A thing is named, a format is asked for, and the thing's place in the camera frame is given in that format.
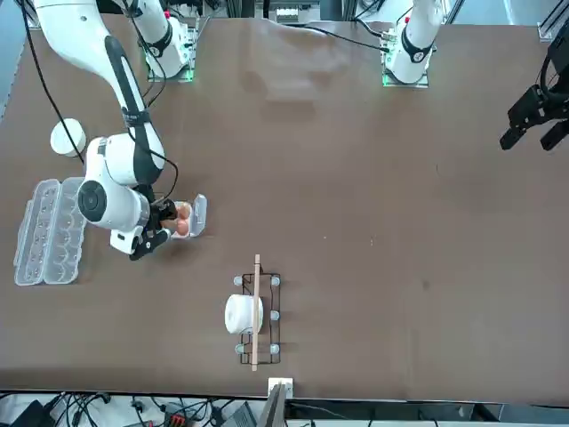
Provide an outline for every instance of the brown tabletop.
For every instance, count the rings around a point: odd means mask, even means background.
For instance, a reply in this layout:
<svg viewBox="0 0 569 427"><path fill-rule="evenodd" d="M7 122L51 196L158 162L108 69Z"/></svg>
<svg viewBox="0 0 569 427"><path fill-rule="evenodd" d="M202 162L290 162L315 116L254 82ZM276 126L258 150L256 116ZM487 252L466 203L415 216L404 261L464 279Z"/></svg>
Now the brown tabletop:
<svg viewBox="0 0 569 427"><path fill-rule="evenodd" d="M134 58L128 23L107 23ZM110 87L34 39L64 115L122 132ZM296 397L569 403L569 146L542 151L545 127L498 142L547 46L457 25L437 45L430 89L383 88L376 51L213 20L195 83L151 109L175 198L210 201L204 235L129 262L89 226L74 285L17 287L26 200L82 173L51 151L26 49L0 124L0 386L265 395L290 376ZM283 354L252 373L223 310L255 254L283 278Z"/></svg>

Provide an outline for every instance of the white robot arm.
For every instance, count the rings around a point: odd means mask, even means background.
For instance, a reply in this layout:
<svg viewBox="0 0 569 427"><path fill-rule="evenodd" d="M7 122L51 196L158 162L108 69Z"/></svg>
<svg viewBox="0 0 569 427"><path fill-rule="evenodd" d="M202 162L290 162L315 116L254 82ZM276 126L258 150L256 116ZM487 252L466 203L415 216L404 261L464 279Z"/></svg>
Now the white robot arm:
<svg viewBox="0 0 569 427"><path fill-rule="evenodd" d="M126 12L140 23L137 27L153 50L150 66L158 75L156 68L167 77L176 74L186 64L180 35L173 34L158 0L130 1L123 7L127 5ZM95 0L36 0L36 10L51 48L104 78L115 91L127 133L89 144L78 204L89 222L111 230L113 247L138 259L170 238L160 221L175 218L176 210L171 200L154 203L151 185L164 167L164 149L130 63L103 24Z"/></svg>
<svg viewBox="0 0 569 427"><path fill-rule="evenodd" d="M388 64L401 83L413 84L423 76L444 17L441 0L413 1L409 22L397 27L397 45Z"/></svg>

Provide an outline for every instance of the cable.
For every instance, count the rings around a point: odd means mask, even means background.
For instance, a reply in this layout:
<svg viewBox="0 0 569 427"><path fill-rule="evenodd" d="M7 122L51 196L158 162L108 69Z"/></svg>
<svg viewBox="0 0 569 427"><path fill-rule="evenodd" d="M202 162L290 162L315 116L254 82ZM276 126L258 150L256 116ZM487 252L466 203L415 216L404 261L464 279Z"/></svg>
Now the cable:
<svg viewBox="0 0 569 427"><path fill-rule="evenodd" d="M131 396L131 407L132 407L132 409L134 409L134 412L136 412L136 416L138 416L138 418L139 418L140 425L144 427L146 425L146 423L142 420L142 417L140 416L139 407L136 405L137 403L139 405L141 405L140 402L137 402L134 399L134 396Z"/></svg>
<svg viewBox="0 0 569 427"><path fill-rule="evenodd" d="M180 399L181 407L185 407L186 404L184 403L182 398L179 398L179 399ZM184 411L184 425L188 425L188 414L186 413L186 411Z"/></svg>
<svg viewBox="0 0 569 427"><path fill-rule="evenodd" d="M397 24L399 23L399 21L400 21L407 13L409 13L409 12L411 11L412 8L413 8L413 7L411 6L409 9L407 9L407 10L403 13L403 15L401 15L401 16L395 21L395 25L397 25Z"/></svg>
<svg viewBox="0 0 569 427"><path fill-rule="evenodd" d="M365 22L363 22L362 20L360 20L359 18L355 18L354 21L358 24L362 24L365 28L365 31L367 31L368 33L370 33L372 36L376 36L379 38L383 38L385 37L387 34L385 34L383 31L375 31L373 29L370 28L369 25L367 25Z"/></svg>
<svg viewBox="0 0 569 427"><path fill-rule="evenodd" d="M220 12L221 8L219 7L218 9L216 9L215 11L213 11L212 13L210 13L209 15L207 15L205 17L205 22L204 25L202 25L202 27L199 29L197 36L196 36L196 43L199 41L199 38L202 36L202 33L204 33L205 30L205 26L207 25L207 23L210 21L211 18L213 18L215 15L217 15Z"/></svg>
<svg viewBox="0 0 569 427"><path fill-rule="evenodd" d="M327 34L328 36L332 36L332 37L336 37L339 38L341 40L346 40L347 42L351 42L353 44L358 44L360 46L364 46L364 47L369 47L370 49L375 49L376 51L382 51L385 53L389 53L389 49L387 47L381 47L381 46L376 46L375 44L368 44L368 43L364 43L364 42L358 42L357 40L354 40L352 38L347 38L344 36L340 36L339 34L333 33L332 31L328 31L327 29L321 29L321 28L317 28L317 27L310 27L310 26L304 26L303 28L306 29L314 29L315 31L318 31L320 33L323 34Z"/></svg>
<svg viewBox="0 0 569 427"><path fill-rule="evenodd" d="M166 412L166 405L160 405L158 402L156 402L156 398L154 396L150 396L150 400L152 400L152 403L154 403L156 407L160 409L160 412Z"/></svg>
<svg viewBox="0 0 569 427"><path fill-rule="evenodd" d="M317 411L326 412L327 414L336 416L336 417L341 418L343 420L351 420L351 418L348 418L342 414L338 414L337 412L333 412L330 409L326 409L325 407L313 407L312 405L305 405L303 403L294 403L294 402L291 402L290 405L293 407L305 407L307 409L315 409Z"/></svg>
<svg viewBox="0 0 569 427"><path fill-rule="evenodd" d="M369 11L370 9L372 9L377 3L381 2L382 0L375 0L373 3L371 3L369 6L367 6L365 9L363 9L358 15L356 15L356 17L354 18L354 20L358 19L359 17L361 17L362 15L364 15L367 11Z"/></svg>
<svg viewBox="0 0 569 427"><path fill-rule="evenodd" d="M91 397L91 399L89 399L89 397L83 396L77 399L77 396L73 396L73 399L79 406L78 411L75 412L73 415L73 425L75 426L79 425L81 423L81 417L83 416L83 413L85 413L87 415L87 419L89 420L89 424L92 427L98 427L97 423L94 422L93 419L91 418L91 414L89 413L89 409L87 408L87 406L91 402L93 402L96 399L96 397Z"/></svg>
<svg viewBox="0 0 569 427"><path fill-rule="evenodd" d="M128 136L131 137L131 140L134 142L134 144L136 144L137 147L139 147L140 149L142 149L143 151L145 151L147 154L152 155L152 156L156 156L158 158L161 158L162 160L164 160L166 163L168 163L171 167L174 168L174 182L172 184L172 187L170 188L170 191L168 191L166 193L165 196L159 198L158 200L156 200L155 202L153 202L153 205L156 205L157 203L162 202L163 200L166 200L174 191L174 189L176 188L176 184L178 183L178 176L180 174L180 171L178 170L178 166L173 163L172 160L170 160L168 157L162 156L161 154L156 153L153 149L147 149L146 147L142 147L137 141L136 139L134 139L134 136L132 136L131 133L131 129L129 127L126 128L126 131L128 132Z"/></svg>
<svg viewBox="0 0 569 427"><path fill-rule="evenodd" d="M230 399L230 400L228 400L227 402L225 402L223 405L221 405L220 407L216 407L215 409L216 409L217 411L220 411L220 413L221 413L221 411L223 411L223 409L225 409L229 404L231 404L231 403L233 403L233 402L235 402L235 399ZM208 425L210 425L210 424L212 423L212 420L213 420L213 408L214 408L214 406L213 406L213 404L212 404L212 413L210 414L210 419L207 421L207 423L205 423L204 425L202 425L202 427L207 427Z"/></svg>
<svg viewBox="0 0 569 427"><path fill-rule="evenodd" d="M53 100L52 95L50 94L50 91L48 91L47 85L45 84L44 73L42 73L42 69L39 66L39 61L37 60L37 55L36 55L36 49L34 48L34 42L32 41L32 36L29 32L28 19L26 18L26 8L23 5L23 1L21 4L21 16L24 20L24 27L26 27L26 37L28 38L29 50L32 52L32 57L34 58L34 63L36 64L37 75L39 76L40 82L42 82L42 87L44 88L45 95L47 95L47 99L50 100L50 103L52 104L52 107L55 110L55 114L57 114L58 119L63 125L63 129L65 130L65 133L67 134L69 140L71 141L71 145L73 146L73 149L77 154L77 157L79 157L81 163L84 164L85 161L83 160L83 156L81 156L81 153L77 149L75 141L73 141L73 138L71 138L71 133L69 132L68 126L65 124L65 120L63 120L63 116L60 113L60 109L57 108L57 105L55 104L55 101Z"/></svg>
<svg viewBox="0 0 569 427"><path fill-rule="evenodd" d="M540 88L546 98L549 98L551 101L555 102L565 102L569 100L569 94L567 93L553 93L549 90L548 86L545 84L545 77L548 74L548 67L549 63L551 62L551 58L549 55L545 57L543 60L543 64L541 65L540 71Z"/></svg>
<svg viewBox="0 0 569 427"><path fill-rule="evenodd" d="M164 71L162 64L158 61L158 58L155 56L154 53L152 53L152 51L148 47L148 44L146 43L146 40L144 40L144 37L142 37L139 27L138 25L136 25L136 22L134 21L132 14L128 13L128 4L126 3L126 0L123 0L123 4L124 4L124 16L128 16L130 18L132 25L134 26L134 30L136 31L136 34L139 38L139 41L142 44L142 49L144 50L144 52L150 53L150 56L152 56L156 64L158 64L158 67L160 67L160 71L162 71L162 76L163 76L162 85L160 86L160 90L158 91L158 93L154 95L148 102L148 106L150 107L154 103L154 101L156 101L158 96L160 96L160 94L162 93L162 91L166 86L166 72ZM154 75L153 78L156 78L156 74L154 73L154 71L152 71L152 74Z"/></svg>
<svg viewBox="0 0 569 427"><path fill-rule="evenodd" d="M53 425L53 427L57 427L60 424L60 421L63 419L63 416L68 414L69 409L75 405L75 402L72 403L70 406L66 405L65 409L63 410L63 412L60 414L60 416L58 417L57 421L55 422L55 424Z"/></svg>

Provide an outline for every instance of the wooden stick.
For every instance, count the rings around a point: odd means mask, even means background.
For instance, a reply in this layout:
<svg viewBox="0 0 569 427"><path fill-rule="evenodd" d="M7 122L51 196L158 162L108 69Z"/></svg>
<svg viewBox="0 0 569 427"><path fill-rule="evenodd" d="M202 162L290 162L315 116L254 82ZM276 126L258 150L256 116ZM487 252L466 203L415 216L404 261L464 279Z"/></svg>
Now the wooden stick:
<svg viewBox="0 0 569 427"><path fill-rule="evenodd" d="M259 353L259 280L260 255L255 255L255 282L252 293L252 360L251 369L257 370Z"/></svg>

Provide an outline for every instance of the clear plastic egg carton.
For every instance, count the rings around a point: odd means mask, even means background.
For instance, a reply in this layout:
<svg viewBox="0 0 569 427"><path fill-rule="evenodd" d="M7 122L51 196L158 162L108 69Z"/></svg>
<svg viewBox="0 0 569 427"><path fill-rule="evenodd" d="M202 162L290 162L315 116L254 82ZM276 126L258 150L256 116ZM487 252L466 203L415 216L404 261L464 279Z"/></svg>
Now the clear plastic egg carton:
<svg viewBox="0 0 569 427"><path fill-rule="evenodd" d="M77 206L82 182L67 178L37 184L18 232L16 285L62 285L77 277L86 223Z"/></svg>

